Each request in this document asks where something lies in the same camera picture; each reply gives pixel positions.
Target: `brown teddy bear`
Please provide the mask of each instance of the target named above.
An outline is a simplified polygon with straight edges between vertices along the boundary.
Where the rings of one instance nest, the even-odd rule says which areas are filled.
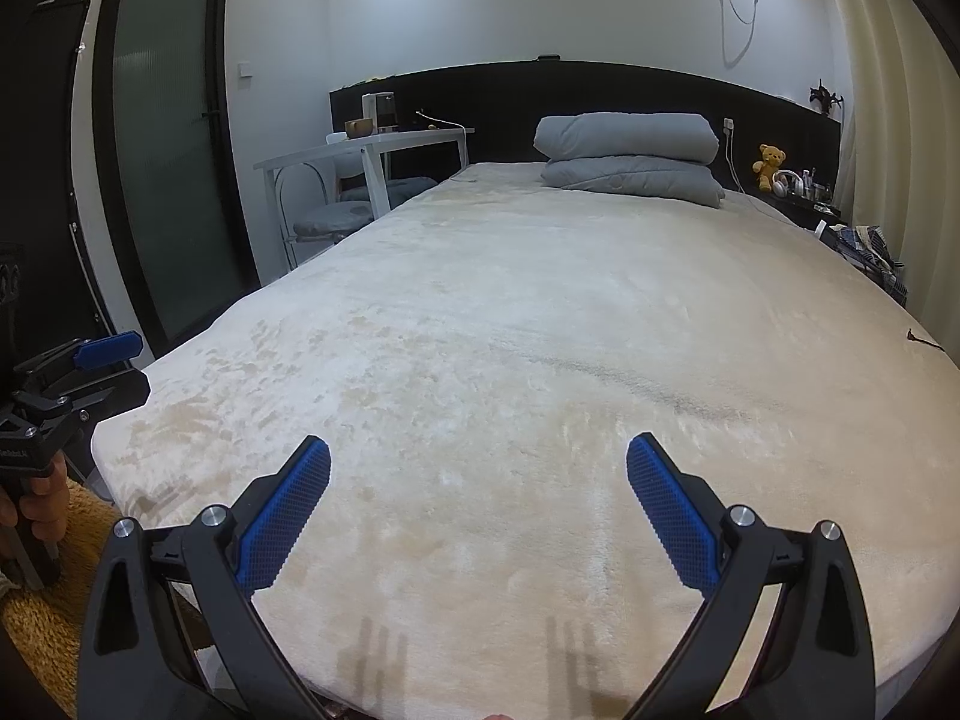
[[[776,146],[766,145],[760,147],[760,154],[763,160],[754,163],[754,172],[760,175],[760,191],[773,191],[774,173],[786,161],[786,154]]]

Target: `bed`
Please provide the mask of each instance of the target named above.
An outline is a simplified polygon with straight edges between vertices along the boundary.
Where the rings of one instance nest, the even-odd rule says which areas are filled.
[[[649,430],[728,504],[837,520],[899,673],[960,602],[956,366],[758,200],[541,169],[470,167],[151,365],[93,440],[120,507],[184,523],[320,436],[330,488],[254,597],[307,683],[384,720],[619,718],[701,600],[625,478]]]

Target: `hand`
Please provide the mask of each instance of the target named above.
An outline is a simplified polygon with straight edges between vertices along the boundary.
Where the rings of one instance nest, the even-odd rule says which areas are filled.
[[[45,479],[31,479],[32,493],[20,498],[20,512],[7,494],[0,490],[0,525],[13,528],[20,514],[32,520],[34,536],[41,541],[61,541],[66,534],[66,512],[70,505],[70,490],[66,485],[66,456],[54,456],[54,472]],[[6,539],[0,535],[0,556],[13,556]]]

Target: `blue gripper pad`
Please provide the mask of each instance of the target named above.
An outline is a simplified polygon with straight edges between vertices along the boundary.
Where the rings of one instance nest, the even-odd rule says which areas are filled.
[[[630,442],[627,478],[680,581],[709,598],[720,581],[716,537],[646,436]]]
[[[79,370],[94,370],[114,362],[133,360],[143,351],[143,338],[138,333],[121,333],[119,336],[100,338],[81,346],[73,356],[73,364]]]
[[[330,483],[330,450],[309,440],[277,489],[240,536],[237,584],[248,596],[271,586]]]

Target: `headboard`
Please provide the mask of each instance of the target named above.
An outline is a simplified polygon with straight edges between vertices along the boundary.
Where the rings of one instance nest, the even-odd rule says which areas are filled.
[[[816,85],[819,79],[811,79]],[[536,125],[544,116],[590,111],[702,114],[721,140],[710,166],[716,179],[736,189],[724,159],[723,121],[733,119],[734,165],[744,189],[756,193],[752,165],[760,144],[787,153],[784,167],[817,169],[817,182],[836,182],[840,159],[840,124],[788,100],[724,81],[669,70],[601,62],[541,60],[430,70],[368,81],[330,93],[333,124],[361,116],[360,98],[371,92],[395,92],[401,125],[422,127],[424,113],[466,127],[472,162],[535,162],[545,157],[534,149]],[[436,180],[458,170],[455,148],[431,146],[394,154],[397,177],[429,175]]]

